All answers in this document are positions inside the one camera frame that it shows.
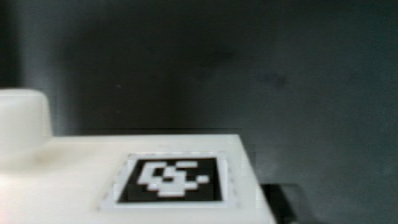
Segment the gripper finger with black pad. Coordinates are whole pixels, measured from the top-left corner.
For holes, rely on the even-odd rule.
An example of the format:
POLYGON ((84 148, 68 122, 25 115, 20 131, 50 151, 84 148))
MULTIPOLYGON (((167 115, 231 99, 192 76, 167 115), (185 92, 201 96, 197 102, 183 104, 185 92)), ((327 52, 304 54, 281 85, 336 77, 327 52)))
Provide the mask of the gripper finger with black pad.
POLYGON ((309 224, 311 209, 299 185, 269 183, 261 191, 277 224, 309 224))

